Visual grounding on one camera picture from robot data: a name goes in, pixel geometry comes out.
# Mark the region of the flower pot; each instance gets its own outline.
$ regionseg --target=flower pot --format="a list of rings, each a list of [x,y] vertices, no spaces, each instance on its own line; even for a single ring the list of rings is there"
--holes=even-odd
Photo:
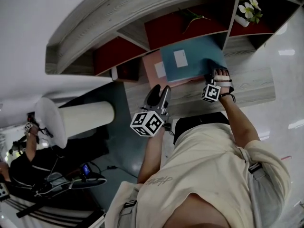
[[[240,17],[239,15],[236,15],[234,20],[243,27],[247,27],[249,25],[249,21],[246,21],[246,19]]]

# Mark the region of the white flower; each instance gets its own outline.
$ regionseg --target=white flower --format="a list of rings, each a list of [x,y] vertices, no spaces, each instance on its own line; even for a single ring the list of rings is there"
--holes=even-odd
[[[246,17],[247,19],[253,17],[252,12],[250,11],[250,9],[253,10],[253,7],[252,7],[248,2],[245,2],[245,6],[239,5],[238,8],[239,8],[239,10],[240,10],[242,13],[245,13],[245,17]]]
[[[260,7],[258,6],[257,0],[249,0],[249,1],[250,1],[250,3],[251,3],[252,6],[254,6],[256,9],[262,11],[262,10],[260,9]]]

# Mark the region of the blue folder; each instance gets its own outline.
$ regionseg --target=blue folder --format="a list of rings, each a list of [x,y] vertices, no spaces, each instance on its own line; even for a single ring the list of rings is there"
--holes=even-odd
[[[203,36],[181,41],[163,47],[160,51],[168,82],[207,74],[209,72],[207,68],[208,59],[212,59],[219,65],[227,67],[224,53],[212,36]],[[178,56],[184,53],[188,65],[178,67],[178,65],[185,64],[183,63],[184,58],[182,58],[181,61],[178,60],[179,63],[177,63],[174,52],[176,52]]]

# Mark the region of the floor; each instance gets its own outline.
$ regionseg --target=floor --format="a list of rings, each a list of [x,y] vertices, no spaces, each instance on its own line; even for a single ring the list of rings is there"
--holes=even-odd
[[[271,144],[280,157],[292,156],[285,160],[292,179],[292,192],[284,213],[276,228],[299,227],[304,218],[304,210],[299,201],[304,199],[304,9],[295,14],[288,22],[287,31],[274,36],[266,45],[250,57],[243,60],[248,65],[265,65],[272,70],[276,100],[242,108],[256,127],[260,138]],[[133,175],[137,175],[143,159],[145,138],[139,138],[126,130],[130,124],[130,114],[126,107],[126,98],[122,93],[122,84],[116,84],[115,90],[107,87],[109,98],[119,92],[112,103],[119,107],[116,111],[122,119],[110,125],[109,156],[102,156],[96,162],[100,167],[112,163],[119,165]],[[163,143],[162,163],[173,150],[173,137],[166,133]],[[122,170],[105,171],[108,183],[92,190],[95,198],[107,209],[121,181],[136,179]]]

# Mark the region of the beige t-shirt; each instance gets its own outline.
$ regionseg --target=beige t-shirt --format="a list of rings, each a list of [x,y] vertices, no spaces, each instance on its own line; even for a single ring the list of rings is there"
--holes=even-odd
[[[290,177],[282,161],[269,146],[252,141],[245,147],[253,161],[271,164],[284,197],[290,190]],[[229,125],[204,124],[182,134],[167,163],[139,190],[137,228],[161,228],[190,193],[198,194],[223,214],[231,227],[253,228],[248,163],[235,146]],[[123,182],[106,215],[106,228],[117,226],[118,214],[135,184]]]

